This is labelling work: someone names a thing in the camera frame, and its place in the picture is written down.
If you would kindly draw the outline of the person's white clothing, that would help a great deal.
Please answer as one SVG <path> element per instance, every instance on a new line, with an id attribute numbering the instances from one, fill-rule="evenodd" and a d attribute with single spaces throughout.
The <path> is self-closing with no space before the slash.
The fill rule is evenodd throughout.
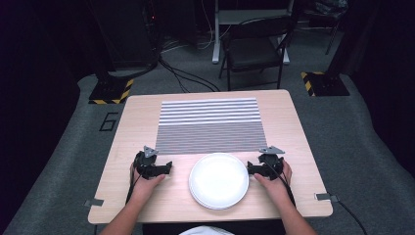
<path id="1" fill-rule="evenodd" d="M 186 231 L 181 232 L 179 235 L 234 235 L 233 233 L 214 226 L 197 226 Z"/>

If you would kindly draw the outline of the striped grey placemat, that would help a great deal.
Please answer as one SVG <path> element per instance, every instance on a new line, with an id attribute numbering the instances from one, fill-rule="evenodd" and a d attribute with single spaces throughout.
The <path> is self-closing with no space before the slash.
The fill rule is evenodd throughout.
<path id="1" fill-rule="evenodd" d="M 254 97 L 161 103 L 156 149 L 164 155 L 251 152 L 266 145 Z"/>

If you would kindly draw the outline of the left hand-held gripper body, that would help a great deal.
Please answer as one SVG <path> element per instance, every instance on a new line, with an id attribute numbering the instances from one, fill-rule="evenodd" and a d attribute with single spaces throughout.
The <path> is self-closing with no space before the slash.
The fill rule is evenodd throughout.
<path id="1" fill-rule="evenodd" d="M 145 179 L 160 175 L 158 167 L 155 165 L 158 151 L 145 146 L 140 151 L 133 162 L 133 167 Z"/>

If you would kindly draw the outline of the white plate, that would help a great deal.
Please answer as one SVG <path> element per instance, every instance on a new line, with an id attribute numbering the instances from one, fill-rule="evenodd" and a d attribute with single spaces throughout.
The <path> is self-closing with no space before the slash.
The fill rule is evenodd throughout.
<path id="1" fill-rule="evenodd" d="M 193 198 L 203 207 L 210 210 L 227 210 L 237 205 L 245 196 L 244 193 L 202 193 L 199 191 L 191 192 Z"/>
<path id="2" fill-rule="evenodd" d="M 213 153 L 202 157 L 189 175 L 189 190 L 202 193 L 244 193 L 249 189 L 249 175 L 245 165 L 226 153 Z"/>

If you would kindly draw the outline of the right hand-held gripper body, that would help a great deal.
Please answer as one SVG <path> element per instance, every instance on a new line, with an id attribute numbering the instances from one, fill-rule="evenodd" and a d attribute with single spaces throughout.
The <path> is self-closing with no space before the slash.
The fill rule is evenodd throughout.
<path id="1" fill-rule="evenodd" d="M 259 161 L 262 163 L 264 172 L 261 174 L 264 177 L 268 177 L 270 180 L 278 178 L 283 172 L 283 157 L 279 157 L 279 154 L 284 154 L 281 149 L 270 146 L 261 148 L 259 150 Z"/>

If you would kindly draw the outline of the black equipment cabinet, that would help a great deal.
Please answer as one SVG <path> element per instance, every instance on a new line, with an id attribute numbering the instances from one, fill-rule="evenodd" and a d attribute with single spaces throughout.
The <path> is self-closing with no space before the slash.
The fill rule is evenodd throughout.
<path id="1" fill-rule="evenodd" d="M 88 0 L 115 69 L 152 70 L 159 33 L 153 0 Z"/>

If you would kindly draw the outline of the black stand base striped edge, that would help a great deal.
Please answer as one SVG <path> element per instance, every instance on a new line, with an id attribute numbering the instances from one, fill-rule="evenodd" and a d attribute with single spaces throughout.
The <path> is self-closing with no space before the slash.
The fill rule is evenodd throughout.
<path id="1" fill-rule="evenodd" d="M 311 97 L 349 95 L 346 86 L 338 75 L 329 76 L 328 74 L 321 71 L 303 71 L 300 75 L 305 89 L 308 95 Z"/>
<path id="2" fill-rule="evenodd" d="M 98 82 L 89 96 L 90 104 L 106 105 L 123 103 L 132 87 L 133 79 Z"/>

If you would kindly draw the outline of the person's right hand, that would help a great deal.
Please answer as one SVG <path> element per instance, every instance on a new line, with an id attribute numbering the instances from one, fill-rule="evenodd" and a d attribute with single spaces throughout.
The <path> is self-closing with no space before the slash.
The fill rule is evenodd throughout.
<path id="1" fill-rule="evenodd" d="M 287 187 L 291 185 L 292 170 L 290 165 L 283 161 L 283 171 L 280 178 L 269 180 L 255 173 L 254 178 L 265 188 L 268 196 L 274 201 L 290 200 Z"/>

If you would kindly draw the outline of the white desk frame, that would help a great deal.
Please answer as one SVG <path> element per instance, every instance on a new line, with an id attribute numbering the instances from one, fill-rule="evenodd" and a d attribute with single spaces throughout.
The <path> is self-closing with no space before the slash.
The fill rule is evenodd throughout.
<path id="1" fill-rule="evenodd" d="M 213 30 L 213 50 L 211 62 L 217 65 L 220 61 L 221 37 L 220 27 L 227 25 L 230 27 L 233 24 L 239 24 L 243 21 L 262 18 L 262 17 L 280 17 L 289 16 L 293 11 L 295 0 L 288 0 L 286 7 L 282 9 L 245 9 L 241 10 L 235 6 L 230 10 L 222 10 L 219 7 L 219 2 L 224 0 L 214 0 L 214 30 Z"/>

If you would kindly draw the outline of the black folding chair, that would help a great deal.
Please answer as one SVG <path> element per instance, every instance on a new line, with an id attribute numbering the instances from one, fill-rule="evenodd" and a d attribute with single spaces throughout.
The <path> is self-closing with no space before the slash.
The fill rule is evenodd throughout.
<path id="1" fill-rule="evenodd" d="M 227 90 L 232 90 L 231 73 L 278 68 L 277 88 L 281 86 L 282 67 L 288 39 L 296 21 L 289 16 L 256 18 L 233 25 L 222 40 L 224 60 L 219 77 L 226 72 Z"/>

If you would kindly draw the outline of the dark chair with clutter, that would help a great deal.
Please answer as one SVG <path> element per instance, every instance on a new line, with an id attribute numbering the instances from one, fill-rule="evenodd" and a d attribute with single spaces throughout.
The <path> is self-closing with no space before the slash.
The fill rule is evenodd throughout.
<path id="1" fill-rule="evenodd" d="M 306 7 L 303 10 L 303 13 L 311 21 L 316 21 L 331 29 L 326 55 L 328 55 L 331 50 L 340 21 L 347 9 L 347 0 L 308 0 Z"/>

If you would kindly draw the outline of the person's left hand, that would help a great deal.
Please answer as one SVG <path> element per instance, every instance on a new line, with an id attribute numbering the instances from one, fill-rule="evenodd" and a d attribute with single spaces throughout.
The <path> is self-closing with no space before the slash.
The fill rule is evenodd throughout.
<path id="1" fill-rule="evenodd" d="M 154 189 L 164 179 L 164 174 L 150 179 L 145 179 L 137 172 L 137 170 L 132 165 L 130 167 L 130 187 L 128 192 L 129 200 L 132 202 L 147 201 L 151 197 Z"/>

